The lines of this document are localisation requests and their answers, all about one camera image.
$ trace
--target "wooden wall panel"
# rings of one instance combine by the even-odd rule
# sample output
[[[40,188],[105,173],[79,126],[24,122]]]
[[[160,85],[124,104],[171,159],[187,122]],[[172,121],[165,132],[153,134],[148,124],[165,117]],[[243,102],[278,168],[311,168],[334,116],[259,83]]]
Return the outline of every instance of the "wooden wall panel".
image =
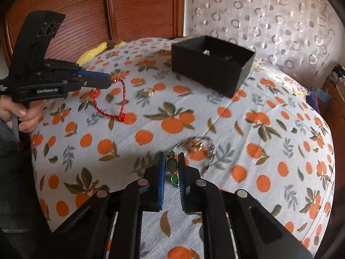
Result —
[[[125,41],[174,36],[174,0],[113,0],[116,37]]]
[[[16,0],[6,14],[4,25],[10,54],[25,17],[35,10],[66,15],[46,58],[76,61],[85,51],[111,38],[106,0]]]

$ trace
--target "red string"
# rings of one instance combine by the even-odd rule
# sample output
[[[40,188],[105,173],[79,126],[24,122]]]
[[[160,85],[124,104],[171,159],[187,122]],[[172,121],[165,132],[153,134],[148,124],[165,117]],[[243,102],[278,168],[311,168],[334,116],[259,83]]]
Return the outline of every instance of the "red string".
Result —
[[[92,97],[92,102],[94,103],[95,109],[99,113],[101,113],[103,116],[106,116],[106,117],[112,118],[112,119],[117,119],[120,122],[124,122],[125,120],[127,120],[127,114],[124,113],[124,108],[125,108],[125,103],[126,103],[126,86],[125,86],[125,82],[123,81],[123,79],[116,79],[114,83],[116,83],[116,82],[121,82],[122,83],[122,88],[123,88],[122,104],[121,104],[120,114],[118,116],[110,115],[108,113],[105,113],[105,112],[103,112],[101,109],[99,109],[97,107],[96,95],[100,91],[100,89],[96,89],[94,91],[94,94],[93,94],[93,97]]]

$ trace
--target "wooden cabinet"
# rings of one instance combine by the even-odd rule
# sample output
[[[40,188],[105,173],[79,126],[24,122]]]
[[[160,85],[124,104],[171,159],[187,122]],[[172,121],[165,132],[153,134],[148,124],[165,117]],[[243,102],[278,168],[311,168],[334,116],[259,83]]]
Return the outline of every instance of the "wooden cabinet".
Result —
[[[7,66],[25,17],[39,10],[66,15],[46,58],[76,61],[85,51],[111,39],[183,34],[184,0],[16,0],[0,25]]]
[[[345,102],[335,86],[326,79],[322,90],[328,89],[332,99],[327,103],[323,118],[331,129],[335,158],[335,190],[345,186]]]

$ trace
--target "yellow cloth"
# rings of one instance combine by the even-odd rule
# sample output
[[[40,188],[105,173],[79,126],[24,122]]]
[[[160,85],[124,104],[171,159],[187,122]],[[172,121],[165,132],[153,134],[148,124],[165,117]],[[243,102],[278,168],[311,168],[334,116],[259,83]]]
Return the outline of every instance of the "yellow cloth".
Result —
[[[119,47],[126,44],[126,42],[121,42],[117,45],[115,45],[114,47]],[[97,55],[101,54],[102,52],[104,52],[106,49],[108,48],[108,44],[107,42],[103,42],[101,43],[99,46],[84,52],[79,59],[76,61],[77,64],[82,65],[85,62],[91,60],[92,58],[96,57]]]

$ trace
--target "gold bead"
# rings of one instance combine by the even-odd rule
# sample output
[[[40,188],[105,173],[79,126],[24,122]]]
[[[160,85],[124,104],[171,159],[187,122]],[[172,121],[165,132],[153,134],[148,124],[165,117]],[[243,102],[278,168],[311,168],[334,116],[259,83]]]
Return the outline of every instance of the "gold bead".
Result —
[[[152,97],[152,95],[155,93],[155,90],[154,89],[151,89],[151,88],[144,88],[142,91],[141,91],[141,94],[144,96],[144,97]]]
[[[192,138],[188,143],[188,149],[193,153],[201,151],[202,146],[202,142],[200,140],[197,140],[196,138]]]

